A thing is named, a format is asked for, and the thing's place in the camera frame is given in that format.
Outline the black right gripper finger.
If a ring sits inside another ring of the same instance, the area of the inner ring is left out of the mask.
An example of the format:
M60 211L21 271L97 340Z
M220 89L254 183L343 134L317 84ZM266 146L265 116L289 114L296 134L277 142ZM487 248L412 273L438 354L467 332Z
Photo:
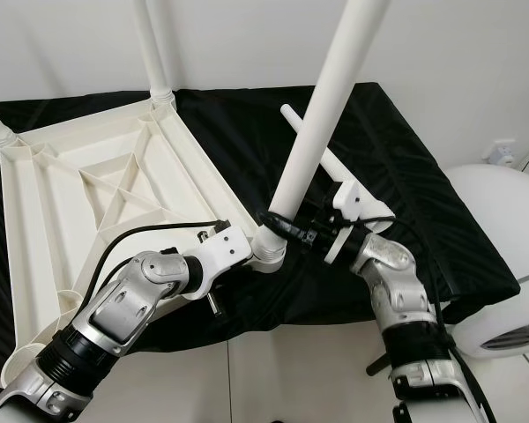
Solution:
M282 217L277 212L264 211L260 213L262 226L268 228L276 236L285 239L285 241L305 241L305 230L296 225L289 218Z

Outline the white plastic children table top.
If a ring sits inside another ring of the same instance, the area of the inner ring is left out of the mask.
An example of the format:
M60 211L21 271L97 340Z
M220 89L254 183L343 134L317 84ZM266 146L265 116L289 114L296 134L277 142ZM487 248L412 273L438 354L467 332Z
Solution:
M0 149L14 325L2 386L78 312L96 264L193 249L215 220L256 237L259 222L172 106L3 101L0 121L18 134Z

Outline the black cloth table cover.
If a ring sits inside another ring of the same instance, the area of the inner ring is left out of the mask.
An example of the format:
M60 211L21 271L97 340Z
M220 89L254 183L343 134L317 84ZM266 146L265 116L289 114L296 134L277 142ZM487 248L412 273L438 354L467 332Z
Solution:
M177 113L240 200L257 213L272 198L295 138L280 106L304 110L311 93L308 85L181 89ZM385 236L417 256L419 278L437 290L446 323L455 325L518 293L493 242L379 84L354 86L330 148L397 214ZM165 315L141 336L139 349L196 349L280 325L342 325L373 317L361 278L301 261L272 274L231 271L219 303L223 315L214 315L201 300Z

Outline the white rounded object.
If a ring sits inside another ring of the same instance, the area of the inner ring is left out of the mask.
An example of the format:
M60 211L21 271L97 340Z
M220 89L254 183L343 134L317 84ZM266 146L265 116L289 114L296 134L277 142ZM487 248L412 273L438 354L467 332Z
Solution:
M451 335L458 349L475 359L529 353L529 174L485 164L446 174L519 286L513 297L454 323Z

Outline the white wall plug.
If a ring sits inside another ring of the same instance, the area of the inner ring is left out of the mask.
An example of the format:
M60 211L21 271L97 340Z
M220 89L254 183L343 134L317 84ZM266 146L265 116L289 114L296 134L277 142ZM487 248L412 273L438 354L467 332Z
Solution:
M514 138L498 138L493 141L481 158L486 164L502 167L511 167L516 162L513 146L516 141Z

